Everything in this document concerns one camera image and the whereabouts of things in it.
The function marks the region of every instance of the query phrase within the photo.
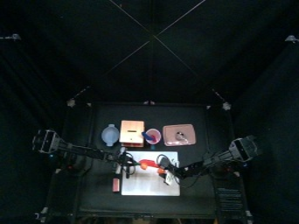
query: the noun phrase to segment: black curtain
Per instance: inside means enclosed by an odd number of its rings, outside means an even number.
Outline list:
[[[0,219],[42,209],[50,172],[46,157],[32,151],[32,140],[38,129],[61,130],[66,108],[25,51],[21,42],[1,40]]]
[[[246,199],[257,223],[299,221],[299,45],[289,44],[233,107],[237,136],[253,134]]]

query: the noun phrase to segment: table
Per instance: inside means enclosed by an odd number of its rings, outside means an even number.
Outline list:
[[[162,126],[190,123],[196,134],[196,144],[168,147],[164,142],[154,146],[156,151],[177,151],[180,165],[201,161],[205,153],[225,150],[233,139],[229,112],[220,106],[156,104],[92,103],[92,108],[77,107],[69,110],[62,131],[62,139],[78,145],[93,145],[105,151],[117,151],[120,143],[106,147],[100,138],[102,129],[113,123],[120,129],[121,120],[144,121],[144,129],[162,130]],[[138,148],[149,151],[149,145]],[[73,186],[72,206],[61,208],[54,199],[52,209],[76,216],[121,217],[178,217],[213,218],[214,195],[209,176],[201,177],[190,188],[193,178],[181,181],[180,196],[130,196],[112,193],[114,166],[88,159],[88,171],[70,182]]]

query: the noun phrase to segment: red object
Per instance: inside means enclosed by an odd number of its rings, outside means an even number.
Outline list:
[[[157,164],[154,163],[153,160],[141,159],[141,160],[138,161],[138,164],[146,164],[146,166],[152,166],[152,167],[154,167],[154,168],[158,168],[158,166],[157,166]]]
[[[153,139],[153,143],[156,143],[156,137],[154,137],[154,135],[150,135],[150,138]]]
[[[113,178],[113,186],[112,186],[112,192],[118,192],[118,178]]]

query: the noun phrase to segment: small cup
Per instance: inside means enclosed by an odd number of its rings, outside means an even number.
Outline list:
[[[154,144],[157,144],[161,140],[161,133],[157,129],[149,129],[145,134],[153,138],[153,141],[152,140],[146,140],[145,141],[150,144],[150,148],[152,150],[154,149]]]

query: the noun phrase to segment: black enclosure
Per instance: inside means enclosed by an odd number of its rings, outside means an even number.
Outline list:
[[[196,105],[194,123],[216,123],[206,145],[254,135],[264,153],[244,173],[254,223],[297,223],[297,0],[4,0],[0,12],[1,223],[33,223],[46,202],[52,164],[32,152],[37,130],[92,143],[90,126],[110,118],[94,118],[98,104],[158,113]],[[214,108],[228,116],[206,117]]]

